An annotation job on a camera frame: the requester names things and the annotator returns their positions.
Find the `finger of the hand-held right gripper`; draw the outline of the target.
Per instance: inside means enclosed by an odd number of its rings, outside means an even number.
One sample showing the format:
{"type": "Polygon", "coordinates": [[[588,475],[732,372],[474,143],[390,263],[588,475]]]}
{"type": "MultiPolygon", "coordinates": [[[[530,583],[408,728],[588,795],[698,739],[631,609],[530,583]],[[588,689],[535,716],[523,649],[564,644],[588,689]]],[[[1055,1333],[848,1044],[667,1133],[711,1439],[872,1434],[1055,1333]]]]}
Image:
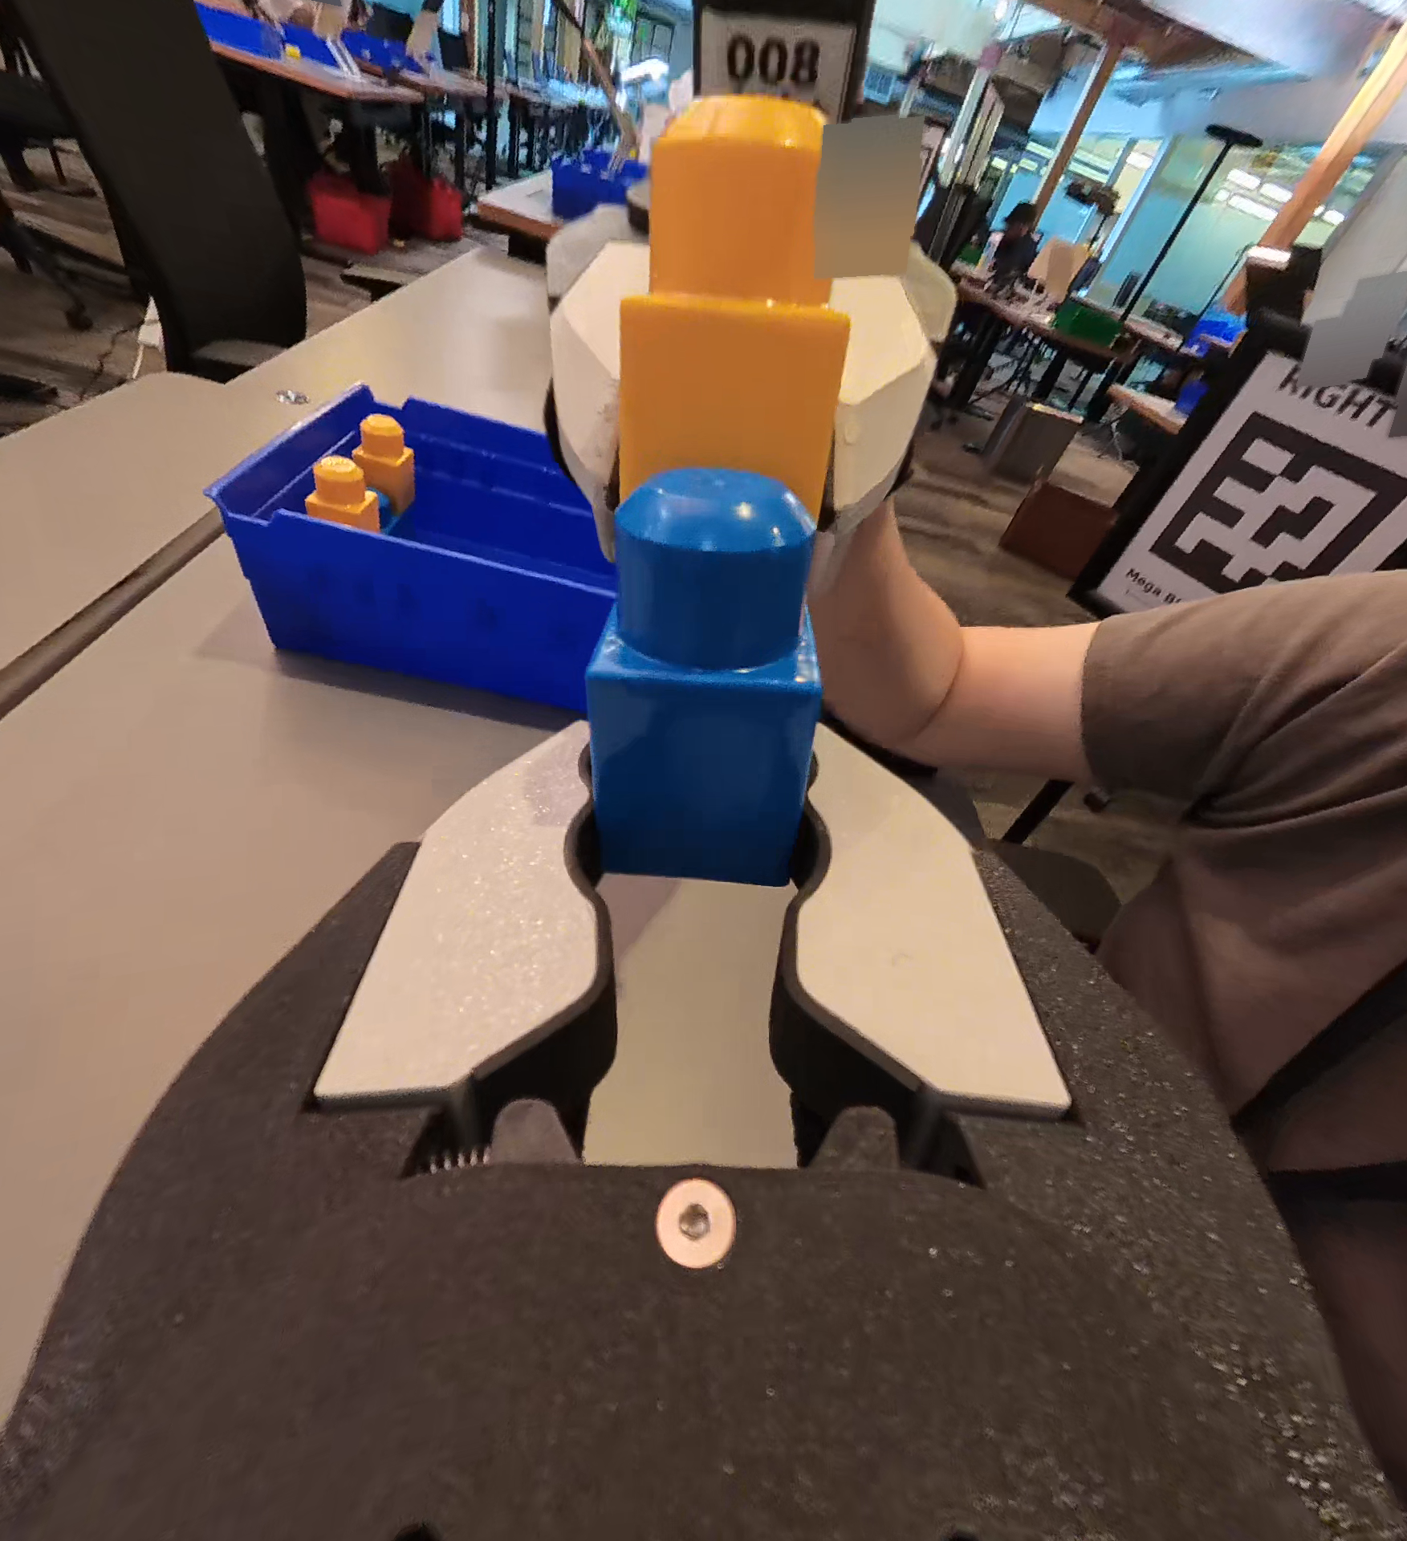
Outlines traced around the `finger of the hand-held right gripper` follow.
{"type": "Polygon", "coordinates": [[[621,305],[650,288],[649,243],[613,239],[550,315],[550,446],[588,501],[597,547],[616,562],[616,509],[652,475],[641,399],[621,362],[621,305]]]}
{"type": "Polygon", "coordinates": [[[898,277],[834,279],[829,302],[849,319],[830,431],[829,531],[849,537],[893,491],[907,461],[937,351],[898,277]]]}

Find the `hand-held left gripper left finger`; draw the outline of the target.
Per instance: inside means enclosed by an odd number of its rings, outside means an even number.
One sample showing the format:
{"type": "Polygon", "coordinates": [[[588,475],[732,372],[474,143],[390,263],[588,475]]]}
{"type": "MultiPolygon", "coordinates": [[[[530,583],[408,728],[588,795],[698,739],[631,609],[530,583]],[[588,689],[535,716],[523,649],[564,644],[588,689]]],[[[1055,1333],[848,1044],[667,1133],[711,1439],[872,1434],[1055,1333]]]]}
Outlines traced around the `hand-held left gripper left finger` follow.
{"type": "Polygon", "coordinates": [[[531,1098],[583,1151],[616,1058],[587,747],[576,722],[430,824],[310,1088],[318,1104],[433,1107],[462,1151],[531,1098]]]}

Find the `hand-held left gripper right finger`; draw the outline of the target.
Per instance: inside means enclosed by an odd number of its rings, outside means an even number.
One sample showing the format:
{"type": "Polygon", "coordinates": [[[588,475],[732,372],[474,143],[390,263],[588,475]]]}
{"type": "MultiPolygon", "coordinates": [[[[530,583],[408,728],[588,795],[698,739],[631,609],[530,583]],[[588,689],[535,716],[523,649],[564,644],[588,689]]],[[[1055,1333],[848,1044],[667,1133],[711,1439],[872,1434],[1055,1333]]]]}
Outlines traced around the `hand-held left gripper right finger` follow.
{"type": "Polygon", "coordinates": [[[970,843],[826,725],[790,881],[769,1058],[801,1166],[851,1107],[893,1122],[905,1166],[963,1166],[958,1116],[1070,1112],[970,843]]]}

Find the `yellow one-stud block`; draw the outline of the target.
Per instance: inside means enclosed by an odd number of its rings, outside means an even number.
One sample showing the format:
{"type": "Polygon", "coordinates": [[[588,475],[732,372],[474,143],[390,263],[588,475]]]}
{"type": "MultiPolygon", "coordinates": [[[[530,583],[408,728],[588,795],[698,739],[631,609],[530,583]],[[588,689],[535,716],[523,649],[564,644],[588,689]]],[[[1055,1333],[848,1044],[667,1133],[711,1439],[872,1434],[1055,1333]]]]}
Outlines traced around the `yellow one-stud block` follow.
{"type": "Polygon", "coordinates": [[[367,491],[385,501],[390,517],[402,517],[415,501],[415,453],[404,428],[387,413],[367,413],[358,425],[358,446],[351,453],[367,491]]]}
{"type": "Polygon", "coordinates": [[[825,502],[849,318],[816,273],[825,115],[708,95],[652,146],[649,291],[619,303],[619,491],[680,467],[825,502]]]}

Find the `blue plastic bin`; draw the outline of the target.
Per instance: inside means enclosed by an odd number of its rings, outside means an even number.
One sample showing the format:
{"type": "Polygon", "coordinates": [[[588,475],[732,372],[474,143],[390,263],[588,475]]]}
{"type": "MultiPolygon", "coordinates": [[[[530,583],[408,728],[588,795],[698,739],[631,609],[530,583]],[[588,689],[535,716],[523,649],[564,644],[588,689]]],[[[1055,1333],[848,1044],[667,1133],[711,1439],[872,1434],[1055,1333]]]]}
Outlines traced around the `blue plastic bin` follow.
{"type": "Polygon", "coordinates": [[[592,506],[538,430],[351,384],[207,488],[275,649],[584,709],[616,599],[592,506]],[[310,519],[312,465],[385,413],[415,498],[380,531],[310,519]]]}

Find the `person's right hand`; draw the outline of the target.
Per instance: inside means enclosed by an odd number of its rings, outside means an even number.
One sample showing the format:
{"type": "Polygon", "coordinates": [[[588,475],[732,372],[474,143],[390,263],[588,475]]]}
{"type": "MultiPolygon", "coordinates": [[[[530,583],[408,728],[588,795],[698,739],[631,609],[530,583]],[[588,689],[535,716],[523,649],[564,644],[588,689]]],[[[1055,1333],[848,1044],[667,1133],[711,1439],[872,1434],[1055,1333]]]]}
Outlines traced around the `person's right hand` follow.
{"type": "Polygon", "coordinates": [[[912,565],[893,501],[840,550],[809,604],[829,716],[891,759],[952,765],[941,716],[961,665],[961,625],[912,565]]]}

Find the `grey waste bin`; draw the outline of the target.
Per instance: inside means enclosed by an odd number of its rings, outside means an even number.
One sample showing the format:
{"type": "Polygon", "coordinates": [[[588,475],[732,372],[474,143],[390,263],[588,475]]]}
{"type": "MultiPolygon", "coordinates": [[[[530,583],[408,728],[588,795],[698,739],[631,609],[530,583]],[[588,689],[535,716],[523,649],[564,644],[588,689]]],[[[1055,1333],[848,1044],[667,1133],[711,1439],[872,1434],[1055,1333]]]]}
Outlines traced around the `grey waste bin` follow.
{"type": "Polygon", "coordinates": [[[1038,482],[1055,470],[1079,430],[1079,413],[1015,396],[981,448],[981,467],[1019,485],[1038,482]]]}

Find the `blue storage bin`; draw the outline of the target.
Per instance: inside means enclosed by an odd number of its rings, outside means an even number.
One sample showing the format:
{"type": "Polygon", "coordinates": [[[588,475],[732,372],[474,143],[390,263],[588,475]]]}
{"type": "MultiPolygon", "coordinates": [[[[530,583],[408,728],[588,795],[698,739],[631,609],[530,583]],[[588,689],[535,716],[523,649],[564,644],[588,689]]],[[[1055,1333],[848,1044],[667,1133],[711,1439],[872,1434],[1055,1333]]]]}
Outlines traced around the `blue storage bin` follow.
{"type": "Polygon", "coordinates": [[[624,206],[628,190],[649,175],[649,165],[621,148],[583,148],[550,162],[550,200],[559,222],[576,222],[597,206],[624,206]]]}

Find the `red bag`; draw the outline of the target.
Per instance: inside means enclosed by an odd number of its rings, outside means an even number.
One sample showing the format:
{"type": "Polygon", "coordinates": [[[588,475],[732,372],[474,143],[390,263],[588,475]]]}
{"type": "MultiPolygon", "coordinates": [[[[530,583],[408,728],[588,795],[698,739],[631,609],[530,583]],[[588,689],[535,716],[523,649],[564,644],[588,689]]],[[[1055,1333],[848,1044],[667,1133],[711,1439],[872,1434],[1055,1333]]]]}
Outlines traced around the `red bag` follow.
{"type": "Polygon", "coordinates": [[[462,191],[440,175],[427,175],[411,155],[394,157],[385,168],[390,214],[387,229],[398,239],[454,245],[464,236],[462,191]]]}
{"type": "Polygon", "coordinates": [[[307,207],[310,232],[320,245],[370,257],[390,239],[390,194],[364,191],[347,175],[312,173],[307,207]]]}

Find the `brown cardboard box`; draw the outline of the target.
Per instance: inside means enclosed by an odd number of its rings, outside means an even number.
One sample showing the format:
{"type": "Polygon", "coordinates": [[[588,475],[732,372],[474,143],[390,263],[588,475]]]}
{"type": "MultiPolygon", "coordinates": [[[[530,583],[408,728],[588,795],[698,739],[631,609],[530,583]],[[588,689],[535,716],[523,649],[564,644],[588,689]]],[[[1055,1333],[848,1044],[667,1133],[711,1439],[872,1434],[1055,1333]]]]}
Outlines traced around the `brown cardboard box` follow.
{"type": "Polygon", "coordinates": [[[998,537],[998,547],[1076,583],[1116,519],[1111,504],[1055,482],[1034,482],[998,537]]]}

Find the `row of office desks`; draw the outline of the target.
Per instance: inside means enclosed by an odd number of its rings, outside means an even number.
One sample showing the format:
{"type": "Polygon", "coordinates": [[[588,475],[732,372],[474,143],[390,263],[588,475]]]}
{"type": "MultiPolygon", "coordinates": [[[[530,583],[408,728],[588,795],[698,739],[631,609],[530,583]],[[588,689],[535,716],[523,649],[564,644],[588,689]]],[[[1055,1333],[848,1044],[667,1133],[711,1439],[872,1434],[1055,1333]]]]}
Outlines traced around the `row of office desks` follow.
{"type": "Polygon", "coordinates": [[[347,51],[339,37],[329,42],[305,27],[291,27],[287,35],[264,15],[253,13],[247,2],[195,2],[195,13],[211,53],[219,58],[327,98],[363,104],[412,104],[442,98],[462,112],[482,110],[488,120],[486,173],[497,168],[496,124],[500,107],[520,126],[530,126],[536,115],[552,120],[584,110],[594,118],[605,118],[619,134],[605,159],[607,171],[613,173],[621,165],[640,162],[637,126],[619,110],[619,102],[607,100],[601,91],[580,89],[558,95],[535,84],[494,84],[462,70],[418,63],[407,53],[387,53],[385,47],[379,61],[360,59],[347,51]]]}

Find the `framed marker code sign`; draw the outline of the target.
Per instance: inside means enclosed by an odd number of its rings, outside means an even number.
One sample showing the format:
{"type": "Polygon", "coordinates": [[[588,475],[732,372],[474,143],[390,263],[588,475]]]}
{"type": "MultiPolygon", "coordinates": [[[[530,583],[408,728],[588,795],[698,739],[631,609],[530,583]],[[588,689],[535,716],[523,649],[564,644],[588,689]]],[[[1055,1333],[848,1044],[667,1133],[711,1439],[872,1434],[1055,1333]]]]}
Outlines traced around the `framed marker code sign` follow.
{"type": "Polygon", "coordinates": [[[1116,501],[1070,599],[1129,614],[1272,583],[1407,568],[1407,437],[1366,382],[1307,388],[1248,346],[1116,501]]]}

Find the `black floor lamp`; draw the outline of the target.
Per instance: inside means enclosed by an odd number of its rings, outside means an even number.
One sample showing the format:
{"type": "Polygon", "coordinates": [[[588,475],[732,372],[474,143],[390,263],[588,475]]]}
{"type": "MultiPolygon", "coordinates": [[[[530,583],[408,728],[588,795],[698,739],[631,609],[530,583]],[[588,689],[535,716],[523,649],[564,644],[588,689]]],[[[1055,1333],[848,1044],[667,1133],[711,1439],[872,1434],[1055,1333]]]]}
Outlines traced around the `black floor lamp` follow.
{"type": "Polygon", "coordinates": [[[1205,166],[1202,181],[1195,186],[1195,191],[1190,194],[1186,207],[1178,212],[1175,222],[1172,224],[1167,238],[1163,239],[1155,257],[1148,263],[1146,271],[1139,277],[1133,291],[1129,291],[1121,309],[1118,309],[1118,321],[1129,324],[1133,311],[1138,309],[1138,302],[1151,285],[1154,277],[1163,267],[1163,263],[1168,257],[1172,246],[1175,245],[1178,236],[1183,232],[1186,224],[1195,214],[1195,207],[1212,186],[1212,178],[1226,162],[1232,148],[1259,148],[1263,142],[1260,136],[1252,134],[1248,130],[1232,128],[1232,126],[1221,126],[1221,124],[1208,124],[1205,126],[1205,136],[1218,143],[1210,165],[1205,166]]]}

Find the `black high-back office chair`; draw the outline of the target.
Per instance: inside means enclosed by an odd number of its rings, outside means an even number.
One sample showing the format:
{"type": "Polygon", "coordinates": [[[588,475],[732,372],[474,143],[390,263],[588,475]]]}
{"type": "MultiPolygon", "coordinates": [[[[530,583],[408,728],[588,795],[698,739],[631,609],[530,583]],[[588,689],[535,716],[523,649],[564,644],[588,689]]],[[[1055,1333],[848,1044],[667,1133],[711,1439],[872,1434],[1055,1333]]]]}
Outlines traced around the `black high-back office chair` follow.
{"type": "Polygon", "coordinates": [[[154,302],[170,372],[307,336],[302,246],[192,2],[9,2],[154,302]]]}

